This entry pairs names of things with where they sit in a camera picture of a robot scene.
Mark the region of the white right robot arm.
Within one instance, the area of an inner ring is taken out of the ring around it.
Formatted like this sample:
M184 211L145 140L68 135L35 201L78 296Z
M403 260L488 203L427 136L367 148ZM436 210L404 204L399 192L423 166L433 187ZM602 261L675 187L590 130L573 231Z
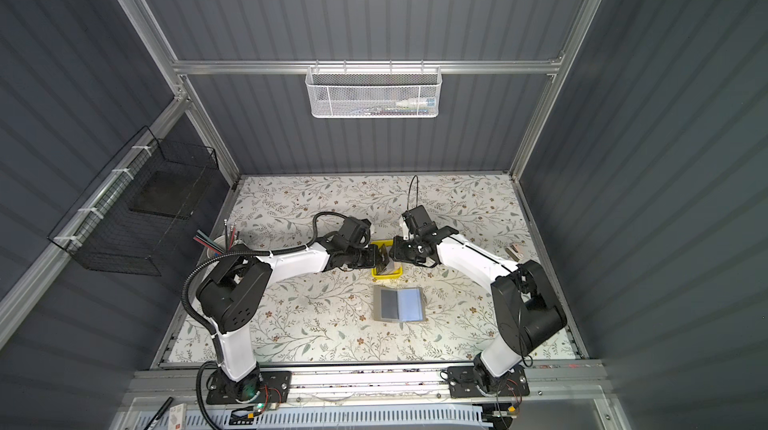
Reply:
M497 334L475 358L480 376L504 376L567 325L562 303L540 263L505 259L455 228L438 227L422 205L405 211L402 223L406 235L394 238L392 260L449 267L491 295Z

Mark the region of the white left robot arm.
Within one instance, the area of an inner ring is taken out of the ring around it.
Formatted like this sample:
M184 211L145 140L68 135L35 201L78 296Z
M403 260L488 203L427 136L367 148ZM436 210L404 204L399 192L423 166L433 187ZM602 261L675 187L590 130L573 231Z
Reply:
M230 382L257 374L249 325L268 289L298 276L388 263L372 243L368 219L323 211L313 216L311 227L312 237L303 245L254 250L236 244L199 264L184 282L182 306L210 334L215 366Z

